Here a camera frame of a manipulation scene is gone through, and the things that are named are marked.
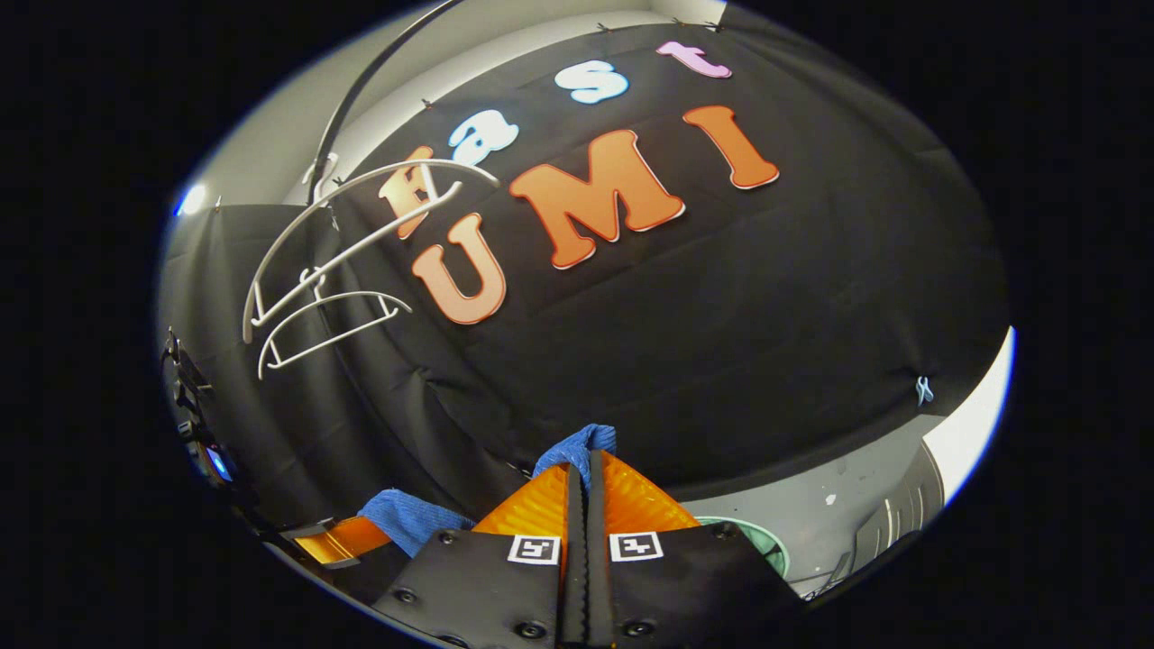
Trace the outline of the green laundry hamper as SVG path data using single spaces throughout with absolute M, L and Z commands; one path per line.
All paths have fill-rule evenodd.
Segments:
M 790 551 L 767 527 L 721 515 L 696 515 L 695 520 L 703 527 L 703 546 L 709 544 L 710 566 L 724 572 L 774 570 L 779 579 L 786 579 Z

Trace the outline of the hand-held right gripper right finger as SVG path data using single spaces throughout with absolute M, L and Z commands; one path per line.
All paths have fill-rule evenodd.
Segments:
M 802 612 L 737 523 L 702 525 L 609 452 L 590 468 L 590 649 L 760 649 Z

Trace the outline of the black clothes rack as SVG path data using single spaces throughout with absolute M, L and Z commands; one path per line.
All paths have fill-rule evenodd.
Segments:
M 367 42 L 380 52 L 335 107 L 317 161 L 340 152 L 343 171 L 362 172 L 384 152 L 415 143 L 419 133 L 445 137 L 454 115 L 488 104 L 529 115 L 535 133 L 544 119 L 530 100 L 544 90 L 544 66 L 530 54 L 560 42 L 560 28 L 577 9 L 570 0 L 442 0 L 370 30 Z M 533 463 L 518 437 L 518 406 L 507 406 L 505 395 L 462 351 L 464 324 L 439 314 L 409 270 L 395 270 L 413 259 L 415 247 L 397 243 L 379 247 L 366 266 L 382 266 L 388 279 L 400 279 L 400 296 L 415 297 L 417 349 L 448 365 L 435 385 L 450 393 L 454 427 L 432 435 L 435 457 L 424 467 L 434 475 L 522 485 Z

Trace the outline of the black backdrop cloth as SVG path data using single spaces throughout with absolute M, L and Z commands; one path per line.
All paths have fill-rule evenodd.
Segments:
M 450 159 L 321 208 L 207 208 L 162 262 L 157 324 L 213 385 L 207 415 L 273 525 L 350 515 L 403 488 L 482 517 L 520 485 L 434 475 L 454 427 L 445 359 L 417 349 L 417 299 L 464 324 L 462 351 L 518 406 L 537 457 L 589 424 L 672 497 L 714 498 L 947 416 L 1007 329 L 1004 264 L 977 191 L 932 130 L 816 42 L 749 14 L 715 32 L 651 24 L 530 54 L 544 122 L 488 104 L 362 172 Z M 334 293 L 400 313 L 257 379 L 288 314 Z M 936 395 L 917 406 L 915 379 Z

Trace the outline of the blue knit shirt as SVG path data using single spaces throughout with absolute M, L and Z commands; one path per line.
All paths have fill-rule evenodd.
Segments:
M 592 488 L 592 468 L 617 452 L 617 428 L 589 424 L 564 438 L 537 458 L 527 484 L 484 519 L 474 521 L 400 488 L 381 490 L 355 516 L 358 525 L 370 525 L 379 535 L 415 558 L 439 530 L 494 535 L 560 535 L 574 506 L 568 497 L 585 497 Z

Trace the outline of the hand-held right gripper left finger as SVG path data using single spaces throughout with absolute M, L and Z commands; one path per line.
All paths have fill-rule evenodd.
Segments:
M 374 609 L 394 625 L 462 649 L 554 649 L 582 476 L 554 465 L 478 525 L 434 527 Z

